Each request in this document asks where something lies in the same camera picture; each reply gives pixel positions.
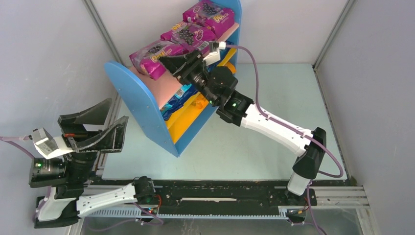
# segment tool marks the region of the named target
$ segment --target white wall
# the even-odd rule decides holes
[[[240,0],[240,45],[259,63],[314,63],[347,0]],[[196,0],[94,0],[123,61],[182,20]],[[239,63],[251,63],[245,53]]]
[[[414,234],[415,1],[357,1],[318,75],[383,235]]]
[[[103,69],[111,54],[82,1],[0,1],[0,32],[0,136],[39,127],[57,136],[59,115],[115,94]],[[0,158],[1,234],[63,234],[33,229],[35,200],[45,190],[28,185],[31,160],[3,142]]]

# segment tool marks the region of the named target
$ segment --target blue side panel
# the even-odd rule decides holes
[[[200,129],[208,121],[210,116],[212,116],[217,108],[218,107],[212,107],[210,104],[206,106],[206,108],[203,109],[199,116],[182,135],[182,137],[180,137],[180,139],[176,142],[176,148],[179,155],[183,153],[184,149],[189,145],[192,139],[196,136],[196,134],[200,131]]]
[[[239,24],[239,28],[228,38],[228,41],[239,44],[239,29],[241,28],[241,16],[242,16],[242,7],[239,0],[211,0],[219,5],[231,8],[234,13],[234,20]],[[230,62],[236,66],[237,53],[231,58]],[[216,112],[217,107],[212,107],[208,105],[202,113],[195,119],[191,126],[186,130],[186,132],[180,137],[176,142],[176,148],[179,154],[181,154],[184,149],[189,145],[192,139],[200,131],[203,125],[208,121],[210,116]]]
[[[145,135],[178,157],[179,153],[167,130],[157,102],[144,83],[118,62],[107,62],[104,68]]]

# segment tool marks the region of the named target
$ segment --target snack bag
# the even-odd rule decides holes
[[[178,43],[188,51],[198,49],[204,54],[209,51],[209,42],[216,40],[216,35],[205,27],[182,21],[162,34],[160,38]]]
[[[182,55],[184,53],[187,53],[186,49],[179,44],[157,40],[131,54],[130,59],[137,71],[157,80],[166,72],[164,66],[159,62],[159,58],[161,56]]]
[[[196,93],[196,88],[191,84],[182,86],[160,110],[163,119],[169,120],[170,116],[183,107],[184,103]]]
[[[183,13],[183,20],[211,29],[217,38],[235,23],[232,9],[219,6],[209,0],[201,0]]]

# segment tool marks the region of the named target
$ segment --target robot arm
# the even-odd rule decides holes
[[[224,47],[223,42],[210,42],[210,53],[205,58],[195,50],[185,55],[160,57],[159,61],[181,84],[192,84],[212,106],[217,106],[216,113],[221,119],[258,131],[290,149],[297,160],[287,189],[303,195],[310,180],[316,178],[324,156],[324,151],[304,136],[325,146],[325,131],[304,129],[265,110],[260,112],[252,99],[235,90],[238,80],[227,67],[208,71],[207,65],[220,59],[218,51]],[[301,135],[287,127],[301,131]]]
[[[74,224],[101,209],[125,204],[139,203],[142,207],[155,207],[154,185],[151,179],[143,176],[118,189],[91,196],[59,198],[57,187],[52,187],[50,194],[43,198],[36,209],[35,228],[63,227]]]

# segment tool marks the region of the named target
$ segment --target blue snack package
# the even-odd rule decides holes
[[[183,107],[184,103],[196,93],[196,88],[191,84],[182,86],[160,110],[163,119],[169,120],[170,116]]]

